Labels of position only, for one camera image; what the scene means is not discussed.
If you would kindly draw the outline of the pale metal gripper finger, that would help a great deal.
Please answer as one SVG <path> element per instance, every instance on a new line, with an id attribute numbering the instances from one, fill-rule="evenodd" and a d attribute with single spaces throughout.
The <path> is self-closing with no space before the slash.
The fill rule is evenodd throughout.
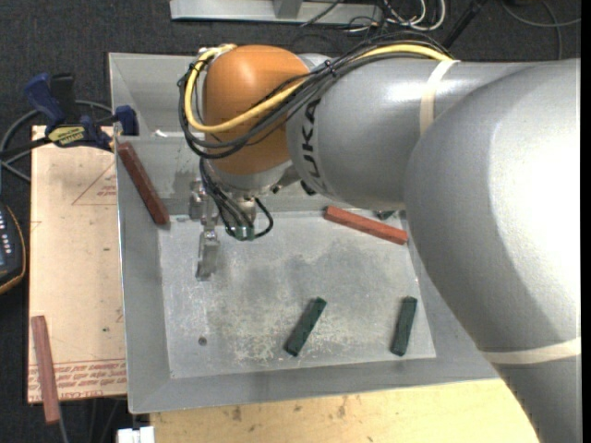
<path id="1" fill-rule="evenodd" d="M 196 278 L 208 280 L 217 270 L 218 254 L 221 243 L 214 230 L 204 230 L 199 236 L 198 268 Z"/>
<path id="2" fill-rule="evenodd" d="M 216 204 L 202 180 L 195 180 L 191 184 L 188 215 L 205 229 L 214 229 L 217 224 Z"/>

